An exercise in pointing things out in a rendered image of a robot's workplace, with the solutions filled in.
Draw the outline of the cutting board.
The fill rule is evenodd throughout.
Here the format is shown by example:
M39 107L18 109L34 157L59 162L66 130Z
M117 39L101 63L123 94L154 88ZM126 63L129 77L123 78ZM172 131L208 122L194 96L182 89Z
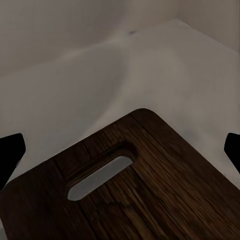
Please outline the cutting board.
M65 198L70 180L119 149L135 162ZM8 182L0 220L8 240L240 240L240 190L139 108Z

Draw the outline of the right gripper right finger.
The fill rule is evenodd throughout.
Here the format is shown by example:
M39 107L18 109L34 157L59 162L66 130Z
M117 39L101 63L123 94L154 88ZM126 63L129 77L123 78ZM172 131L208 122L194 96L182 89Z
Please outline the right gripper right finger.
M229 133L227 135L224 151L228 155L229 159L235 165L240 173L240 135L235 133Z

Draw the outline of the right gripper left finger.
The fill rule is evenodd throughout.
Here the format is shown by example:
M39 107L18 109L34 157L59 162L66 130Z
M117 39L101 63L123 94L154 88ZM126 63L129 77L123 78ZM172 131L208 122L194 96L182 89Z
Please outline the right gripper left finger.
M0 138L0 192L26 152L22 133Z

